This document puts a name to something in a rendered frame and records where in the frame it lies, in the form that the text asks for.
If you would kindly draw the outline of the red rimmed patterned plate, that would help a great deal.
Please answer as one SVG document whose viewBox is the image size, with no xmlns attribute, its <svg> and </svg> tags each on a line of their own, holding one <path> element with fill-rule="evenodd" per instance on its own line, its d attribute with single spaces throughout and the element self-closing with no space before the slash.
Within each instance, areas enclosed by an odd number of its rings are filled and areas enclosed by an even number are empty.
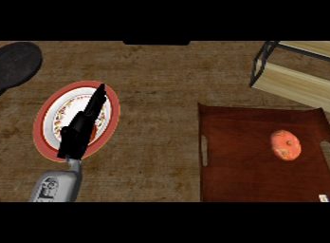
<svg viewBox="0 0 330 243">
<path fill-rule="evenodd" d="M 58 157 L 62 142 L 61 131 L 69 125 L 75 114 L 86 109 L 99 86 L 97 81 L 81 81 L 67 85 L 41 106 L 34 122 L 34 144 L 41 155 L 53 161 L 65 161 Z M 109 85 L 105 86 L 105 97 L 106 102 L 96 118 L 96 128 L 84 158 L 96 153 L 109 141 L 121 118 L 121 103 Z"/>
</svg>

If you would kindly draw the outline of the black frying pan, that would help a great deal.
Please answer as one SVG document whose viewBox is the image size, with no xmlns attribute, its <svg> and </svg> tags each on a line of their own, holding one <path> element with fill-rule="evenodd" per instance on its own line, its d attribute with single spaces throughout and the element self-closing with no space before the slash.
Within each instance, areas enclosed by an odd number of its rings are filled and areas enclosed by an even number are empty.
<svg viewBox="0 0 330 243">
<path fill-rule="evenodd" d="M 41 48 L 31 42 L 0 47 L 0 96 L 27 83 L 41 68 Z"/>
</svg>

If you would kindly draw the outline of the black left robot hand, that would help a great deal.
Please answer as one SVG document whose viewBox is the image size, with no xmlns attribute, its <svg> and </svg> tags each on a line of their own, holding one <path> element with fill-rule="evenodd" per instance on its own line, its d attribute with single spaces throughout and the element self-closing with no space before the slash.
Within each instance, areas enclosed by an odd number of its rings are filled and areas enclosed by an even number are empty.
<svg viewBox="0 0 330 243">
<path fill-rule="evenodd" d="M 90 98 L 86 109 L 75 114 L 69 125 L 62 128 L 62 142 L 58 152 L 61 159 L 81 159 L 86 154 L 96 118 L 106 102 L 105 95 L 105 84 L 102 84 Z"/>
</svg>

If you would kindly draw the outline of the dark brown wooden tray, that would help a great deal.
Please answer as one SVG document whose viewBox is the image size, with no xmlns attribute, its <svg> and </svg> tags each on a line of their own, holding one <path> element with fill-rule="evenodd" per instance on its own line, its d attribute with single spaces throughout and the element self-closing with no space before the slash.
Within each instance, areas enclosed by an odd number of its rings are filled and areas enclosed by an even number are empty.
<svg viewBox="0 0 330 243">
<path fill-rule="evenodd" d="M 273 153 L 270 136 L 300 139 L 292 161 Z M 199 106 L 201 199 L 330 200 L 330 125 L 323 110 Z"/>
</svg>

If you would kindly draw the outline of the wooden tiered shelf black frame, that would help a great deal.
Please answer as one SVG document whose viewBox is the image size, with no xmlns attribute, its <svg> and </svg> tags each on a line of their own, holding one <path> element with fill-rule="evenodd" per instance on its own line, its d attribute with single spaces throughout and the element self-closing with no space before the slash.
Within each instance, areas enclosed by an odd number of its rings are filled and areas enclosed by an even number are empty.
<svg viewBox="0 0 330 243">
<path fill-rule="evenodd" d="M 330 41 L 266 41 L 254 58 L 249 86 L 330 113 L 330 81 L 267 59 L 276 48 L 330 62 Z"/>
</svg>

